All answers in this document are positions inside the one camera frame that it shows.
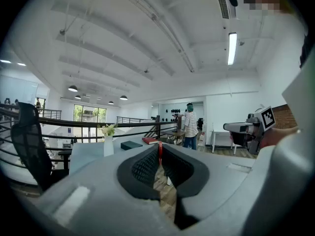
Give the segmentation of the white ceiling tube light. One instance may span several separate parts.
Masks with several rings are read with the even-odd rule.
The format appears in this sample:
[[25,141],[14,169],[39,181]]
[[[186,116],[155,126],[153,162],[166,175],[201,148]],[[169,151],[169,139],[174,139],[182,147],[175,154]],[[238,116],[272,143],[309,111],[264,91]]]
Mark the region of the white ceiling tube light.
[[235,59],[235,54],[236,54],[237,33],[231,32],[228,36],[229,36],[229,47],[228,47],[227,65],[233,65],[234,59]]

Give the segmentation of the group of black wall fixtures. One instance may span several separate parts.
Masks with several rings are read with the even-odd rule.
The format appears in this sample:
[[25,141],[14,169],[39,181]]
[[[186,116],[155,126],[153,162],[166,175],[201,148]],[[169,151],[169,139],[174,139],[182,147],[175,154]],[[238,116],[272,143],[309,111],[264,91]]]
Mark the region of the group of black wall fixtures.
[[181,117],[185,117],[187,113],[187,109],[185,109],[183,112],[181,112],[180,109],[166,109],[164,121],[177,122]]

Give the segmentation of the dark teal sliding drawer box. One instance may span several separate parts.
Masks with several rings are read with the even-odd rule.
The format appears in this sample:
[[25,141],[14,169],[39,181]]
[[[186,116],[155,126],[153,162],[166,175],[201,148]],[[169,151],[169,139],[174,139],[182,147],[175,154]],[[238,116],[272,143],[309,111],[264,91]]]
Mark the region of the dark teal sliding drawer box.
[[121,143],[121,149],[123,150],[130,150],[130,149],[139,148],[142,146],[143,146],[142,144],[138,144],[132,141],[126,141],[126,142]]

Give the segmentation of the white ceramic vase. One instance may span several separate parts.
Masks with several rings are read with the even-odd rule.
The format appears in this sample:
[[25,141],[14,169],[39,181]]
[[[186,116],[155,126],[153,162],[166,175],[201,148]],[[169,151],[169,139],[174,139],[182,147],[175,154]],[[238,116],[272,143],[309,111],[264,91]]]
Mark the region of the white ceramic vase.
[[107,157],[114,154],[113,136],[105,136],[103,144],[103,156]]

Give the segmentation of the black metal railing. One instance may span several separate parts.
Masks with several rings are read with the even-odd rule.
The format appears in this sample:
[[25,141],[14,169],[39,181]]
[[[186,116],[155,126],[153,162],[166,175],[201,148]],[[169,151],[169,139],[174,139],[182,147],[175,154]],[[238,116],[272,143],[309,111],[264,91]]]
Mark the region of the black metal railing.
[[[0,104],[0,115],[10,117],[12,119],[10,121],[9,127],[4,126],[4,124],[2,122],[0,122],[0,128],[3,128],[3,129],[10,131],[11,127],[18,122],[19,107],[13,106],[13,105]],[[40,117],[40,115],[39,115],[39,123],[40,123],[40,127],[42,126],[42,124],[45,124],[45,125],[53,125],[53,126],[65,126],[65,127],[71,127],[71,128],[73,128],[73,127],[96,127],[97,128],[98,125],[101,125],[101,126],[104,125],[104,123],[96,123],[96,122],[76,122],[76,121],[67,121],[67,120],[61,120],[61,119],[42,118],[42,117]],[[11,136],[10,136],[9,140],[6,138],[2,138],[2,137],[0,137],[0,140],[13,145],[13,143],[11,141]],[[59,156],[61,156],[62,151],[70,151],[72,153],[71,148],[50,147],[49,150],[58,152]],[[20,159],[17,152],[13,153],[12,156]],[[53,161],[53,169],[54,170],[63,168],[62,159],[63,159],[63,157],[61,159],[51,159]],[[21,162],[21,164],[17,164],[17,163],[10,162],[10,161],[5,160],[5,159],[0,157],[0,170],[5,175],[5,177],[11,181],[26,184],[27,182],[25,180],[21,179],[20,175],[17,175],[17,176],[13,175],[13,173],[15,172],[14,171],[15,168],[21,169],[22,170],[22,176],[24,176],[24,177],[31,175],[30,172],[28,171],[28,169],[25,167],[25,165],[22,162]],[[33,178],[33,182],[31,182],[31,185],[37,185],[38,186],[38,184],[34,178]]]

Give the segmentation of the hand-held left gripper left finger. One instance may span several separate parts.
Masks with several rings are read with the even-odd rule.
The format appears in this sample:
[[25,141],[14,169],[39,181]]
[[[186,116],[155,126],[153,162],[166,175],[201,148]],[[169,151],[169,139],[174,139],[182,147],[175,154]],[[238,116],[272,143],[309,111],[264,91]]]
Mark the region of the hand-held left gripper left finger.
[[50,187],[41,211],[79,236],[174,236],[154,189],[157,146],[97,159]]

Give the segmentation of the black mesh office chair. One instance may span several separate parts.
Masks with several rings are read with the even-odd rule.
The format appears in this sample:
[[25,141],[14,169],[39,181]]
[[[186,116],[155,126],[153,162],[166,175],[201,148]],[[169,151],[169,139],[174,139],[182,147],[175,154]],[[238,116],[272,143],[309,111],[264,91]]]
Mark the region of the black mesh office chair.
[[47,153],[35,106],[20,102],[19,119],[11,127],[10,136],[22,163],[36,180],[40,190],[45,192],[52,185],[69,175],[70,151],[62,151],[63,168],[53,169],[53,161]]

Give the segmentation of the round wooden side table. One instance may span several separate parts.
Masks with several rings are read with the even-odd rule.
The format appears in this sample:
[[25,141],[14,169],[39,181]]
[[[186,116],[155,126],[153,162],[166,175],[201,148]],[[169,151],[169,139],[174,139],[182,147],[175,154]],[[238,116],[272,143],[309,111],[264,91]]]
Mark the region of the round wooden side table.
[[181,141],[185,136],[185,133],[181,130],[169,130],[169,131],[162,131],[161,135],[165,135],[167,138],[173,138],[176,142]]

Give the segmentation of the white metal desk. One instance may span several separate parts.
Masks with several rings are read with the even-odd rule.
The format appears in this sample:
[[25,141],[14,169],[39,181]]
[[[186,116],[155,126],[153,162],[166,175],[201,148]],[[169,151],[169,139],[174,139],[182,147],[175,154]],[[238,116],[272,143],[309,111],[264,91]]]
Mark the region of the white metal desk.
[[[230,136],[230,133],[229,133],[229,131],[225,131],[225,130],[222,130],[222,131],[213,130],[212,131],[212,153],[214,153],[214,150],[215,150],[216,137],[220,136],[220,135]],[[237,145],[234,144],[234,142],[232,140],[231,140],[230,148],[233,149],[233,155],[236,155]]]

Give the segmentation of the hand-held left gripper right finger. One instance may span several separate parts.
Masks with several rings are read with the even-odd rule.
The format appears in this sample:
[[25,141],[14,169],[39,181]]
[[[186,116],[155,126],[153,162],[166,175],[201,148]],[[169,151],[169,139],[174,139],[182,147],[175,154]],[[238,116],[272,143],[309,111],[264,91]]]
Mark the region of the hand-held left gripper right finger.
[[163,145],[162,166],[177,190],[170,236],[241,236],[253,203],[240,193],[255,159]]

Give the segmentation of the person's right forearm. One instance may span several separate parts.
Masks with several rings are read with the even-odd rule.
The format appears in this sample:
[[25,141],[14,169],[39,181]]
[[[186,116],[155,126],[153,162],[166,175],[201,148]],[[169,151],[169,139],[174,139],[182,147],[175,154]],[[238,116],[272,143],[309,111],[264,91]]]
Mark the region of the person's right forearm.
[[260,142],[260,148],[275,146],[284,137],[295,134],[299,130],[298,126],[289,129],[270,128],[264,133]]

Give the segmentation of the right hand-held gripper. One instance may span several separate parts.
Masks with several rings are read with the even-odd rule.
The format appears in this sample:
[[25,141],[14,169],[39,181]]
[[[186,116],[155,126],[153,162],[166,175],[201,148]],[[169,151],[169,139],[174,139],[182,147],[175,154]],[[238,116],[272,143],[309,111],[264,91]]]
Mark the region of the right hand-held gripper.
[[275,124],[273,110],[269,106],[249,113],[245,122],[225,123],[223,129],[230,131],[234,144],[246,148],[250,154],[259,154],[264,133]]

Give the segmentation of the yellow artificial flower bouquet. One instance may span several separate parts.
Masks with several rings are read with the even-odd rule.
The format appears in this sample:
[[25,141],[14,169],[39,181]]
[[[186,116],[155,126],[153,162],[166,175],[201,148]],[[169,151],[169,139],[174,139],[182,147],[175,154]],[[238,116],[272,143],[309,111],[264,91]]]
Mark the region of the yellow artificial flower bouquet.
[[109,136],[114,136],[115,134],[115,129],[118,127],[117,124],[111,124],[111,125],[98,125],[97,128],[98,130],[102,133],[103,137],[109,137]]

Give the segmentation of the large glass window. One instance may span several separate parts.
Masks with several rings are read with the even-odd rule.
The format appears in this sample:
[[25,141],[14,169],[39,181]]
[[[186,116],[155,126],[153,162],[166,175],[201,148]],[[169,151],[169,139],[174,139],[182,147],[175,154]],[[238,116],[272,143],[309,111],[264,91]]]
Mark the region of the large glass window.
[[[89,107],[83,105],[74,105],[73,121],[76,122],[97,122],[103,123],[106,121],[107,109],[98,107]],[[102,142],[102,138],[90,138],[102,135],[96,127],[74,127],[74,137],[88,137],[87,139],[78,139],[79,143],[96,143]]]

